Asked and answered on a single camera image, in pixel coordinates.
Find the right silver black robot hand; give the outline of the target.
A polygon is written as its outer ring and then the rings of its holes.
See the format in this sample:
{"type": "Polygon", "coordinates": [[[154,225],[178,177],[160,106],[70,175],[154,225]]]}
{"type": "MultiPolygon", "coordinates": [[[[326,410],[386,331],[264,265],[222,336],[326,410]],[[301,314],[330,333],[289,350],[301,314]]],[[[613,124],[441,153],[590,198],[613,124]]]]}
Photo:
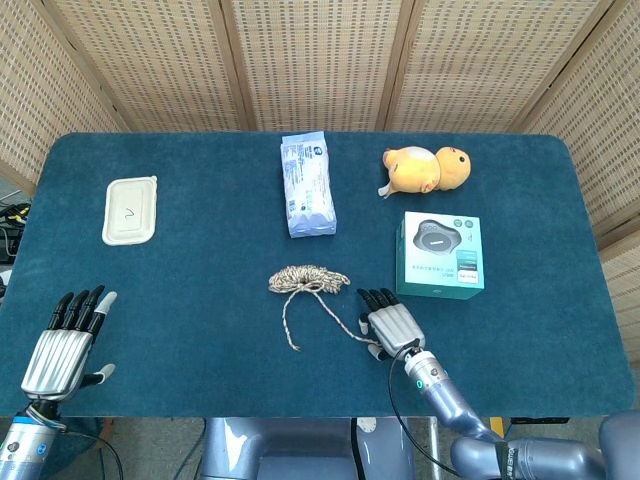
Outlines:
{"type": "Polygon", "coordinates": [[[368,308],[359,316],[359,327],[363,335],[374,336],[367,349],[377,361],[394,358],[397,354],[406,355],[425,347],[425,334],[391,290],[359,288],[357,293],[368,308]]]}

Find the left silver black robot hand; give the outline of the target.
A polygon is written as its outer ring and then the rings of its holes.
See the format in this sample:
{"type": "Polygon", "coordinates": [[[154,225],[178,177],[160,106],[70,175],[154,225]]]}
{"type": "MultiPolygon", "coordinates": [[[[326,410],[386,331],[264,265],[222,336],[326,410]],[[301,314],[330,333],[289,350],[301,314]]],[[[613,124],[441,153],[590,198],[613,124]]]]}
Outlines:
{"type": "Polygon", "coordinates": [[[78,294],[66,293],[57,303],[47,328],[32,352],[21,390],[27,398],[64,402],[77,390],[104,383],[113,363],[87,373],[85,367],[117,293],[102,285],[78,294]]]}

